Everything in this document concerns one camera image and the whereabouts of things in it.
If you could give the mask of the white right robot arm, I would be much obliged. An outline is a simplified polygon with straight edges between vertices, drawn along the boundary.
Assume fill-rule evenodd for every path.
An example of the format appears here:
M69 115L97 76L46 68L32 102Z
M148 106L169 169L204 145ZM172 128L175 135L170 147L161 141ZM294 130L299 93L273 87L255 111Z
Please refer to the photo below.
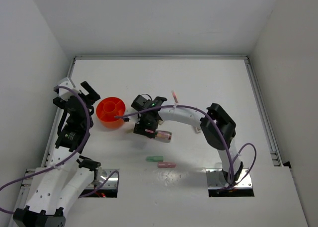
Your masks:
M168 102L157 96L154 100L137 95L126 112L135 121L134 133L154 138L160 121L174 121L198 128L203 132L209 146L218 151L222 173L229 185L233 185L243 169L236 147L232 144L236 136L236 123L217 103L207 111L199 108Z

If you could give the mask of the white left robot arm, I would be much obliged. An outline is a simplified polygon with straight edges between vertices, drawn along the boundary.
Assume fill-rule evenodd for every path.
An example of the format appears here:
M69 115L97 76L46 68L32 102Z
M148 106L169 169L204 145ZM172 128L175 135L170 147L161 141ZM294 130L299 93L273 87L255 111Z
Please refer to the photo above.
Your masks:
M72 205L87 185L96 179L100 163L80 161L80 155L93 127L94 103L100 95L86 82L87 92L76 90L74 83L63 79L54 88L58 97L53 103L63 110L57 128L58 138L49 166L38 172L40 181L25 207L18 208L13 220L19 227L63 227Z

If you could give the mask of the pink lead refill tube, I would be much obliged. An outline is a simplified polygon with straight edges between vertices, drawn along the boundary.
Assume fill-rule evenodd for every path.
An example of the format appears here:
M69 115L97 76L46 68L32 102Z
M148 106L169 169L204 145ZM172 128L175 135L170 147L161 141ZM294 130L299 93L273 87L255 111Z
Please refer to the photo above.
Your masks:
M172 90L171 93L172 93L172 97L174 99L174 103L178 104L179 102L178 102L178 98L177 98L177 95L176 95L175 91Z

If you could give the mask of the beige white correction tape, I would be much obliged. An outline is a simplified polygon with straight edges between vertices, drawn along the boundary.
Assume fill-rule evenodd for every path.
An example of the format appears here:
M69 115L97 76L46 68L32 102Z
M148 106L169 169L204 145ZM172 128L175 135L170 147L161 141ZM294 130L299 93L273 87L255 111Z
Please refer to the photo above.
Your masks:
M197 128L197 127L194 127L194 131L195 133L200 133L201 132L201 129Z

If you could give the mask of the pink capped clear bottle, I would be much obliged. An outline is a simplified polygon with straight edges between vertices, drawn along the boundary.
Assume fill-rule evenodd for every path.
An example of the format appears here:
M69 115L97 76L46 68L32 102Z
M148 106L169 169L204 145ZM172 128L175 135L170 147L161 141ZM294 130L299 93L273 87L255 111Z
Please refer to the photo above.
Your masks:
M160 142L169 143L172 138L172 132L164 130L146 130L147 136L151 139L158 140Z

